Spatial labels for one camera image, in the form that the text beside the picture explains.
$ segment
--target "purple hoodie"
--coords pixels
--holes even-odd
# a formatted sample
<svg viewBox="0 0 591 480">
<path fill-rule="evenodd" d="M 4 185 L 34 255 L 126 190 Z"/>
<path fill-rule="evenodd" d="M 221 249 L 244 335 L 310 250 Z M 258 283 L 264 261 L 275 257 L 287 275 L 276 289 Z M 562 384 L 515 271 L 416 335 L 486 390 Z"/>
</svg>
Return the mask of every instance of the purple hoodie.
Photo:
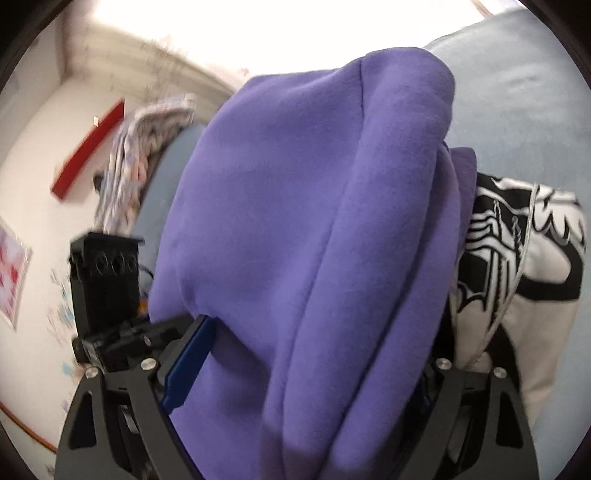
<svg viewBox="0 0 591 480">
<path fill-rule="evenodd" d="M 471 149 L 417 48 L 254 78 L 195 148 L 150 314 L 219 317 L 171 415 L 206 480 L 362 479 L 420 376 L 462 248 Z"/>
</svg>

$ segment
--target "red shelf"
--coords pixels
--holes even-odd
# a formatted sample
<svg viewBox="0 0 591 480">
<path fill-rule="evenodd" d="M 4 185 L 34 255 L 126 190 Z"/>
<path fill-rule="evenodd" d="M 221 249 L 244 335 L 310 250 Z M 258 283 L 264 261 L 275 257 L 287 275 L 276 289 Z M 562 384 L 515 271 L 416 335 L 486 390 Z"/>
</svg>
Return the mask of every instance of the red shelf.
<svg viewBox="0 0 591 480">
<path fill-rule="evenodd" d="M 68 159 L 61 173 L 54 181 L 51 192 L 60 200 L 63 200 L 74 180 L 94 153 L 97 147 L 113 130 L 125 115 L 125 101 L 120 100 L 109 113 L 99 121 L 98 127 L 94 127 L 76 152 Z"/>
</svg>

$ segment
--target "bright light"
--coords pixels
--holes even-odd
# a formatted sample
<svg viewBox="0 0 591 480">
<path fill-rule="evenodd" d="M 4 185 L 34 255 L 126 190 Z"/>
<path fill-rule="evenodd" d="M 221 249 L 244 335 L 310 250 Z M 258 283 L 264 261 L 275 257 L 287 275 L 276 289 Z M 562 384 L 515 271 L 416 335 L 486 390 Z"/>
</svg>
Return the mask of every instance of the bright light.
<svg viewBox="0 0 591 480">
<path fill-rule="evenodd" d="M 251 74 L 339 67 L 482 20 L 470 0 L 99 0 L 93 18 L 145 40 L 170 37 L 197 64 Z"/>
</svg>

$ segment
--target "metal screw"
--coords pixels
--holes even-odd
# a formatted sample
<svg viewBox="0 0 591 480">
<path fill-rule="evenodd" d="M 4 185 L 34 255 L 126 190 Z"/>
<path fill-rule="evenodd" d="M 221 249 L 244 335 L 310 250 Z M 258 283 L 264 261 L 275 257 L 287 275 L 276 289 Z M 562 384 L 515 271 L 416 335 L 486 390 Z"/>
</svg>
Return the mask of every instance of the metal screw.
<svg viewBox="0 0 591 480">
<path fill-rule="evenodd" d="M 501 367 L 496 367 L 493 371 L 497 378 L 507 378 L 507 370 Z"/>
<path fill-rule="evenodd" d="M 142 360 L 142 370 L 153 370 L 154 368 L 156 368 L 156 365 L 158 365 L 158 362 L 156 360 L 154 360 L 153 358 L 146 358 L 144 360 Z"/>
<path fill-rule="evenodd" d="M 452 363 L 447 358 L 438 358 L 435 360 L 435 365 L 439 370 L 449 370 L 452 367 Z"/>
<path fill-rule="evenodd" d="M 85 376 L 88 379 L 94 378 L 99 374 L 99 369 L 96 367 L 90 367 L 86 372 Z"/>
</svg>

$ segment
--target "black and white fabric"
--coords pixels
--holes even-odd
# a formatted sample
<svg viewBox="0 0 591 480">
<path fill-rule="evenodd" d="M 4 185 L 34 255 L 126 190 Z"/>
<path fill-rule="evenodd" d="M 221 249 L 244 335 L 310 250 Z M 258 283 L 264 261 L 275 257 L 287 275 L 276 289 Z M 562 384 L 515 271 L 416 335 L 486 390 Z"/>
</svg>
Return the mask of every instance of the black and white fabric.
<svg viewBox="0 0 591 480">
<path fill-rule="evenodd" d="M 478 175 L 449 301 L 455 363 L 481 372 L 507 369 L 530 424 L 552 391 L 577 312 L 585 232 L 573 193 Z"/>
</svg>

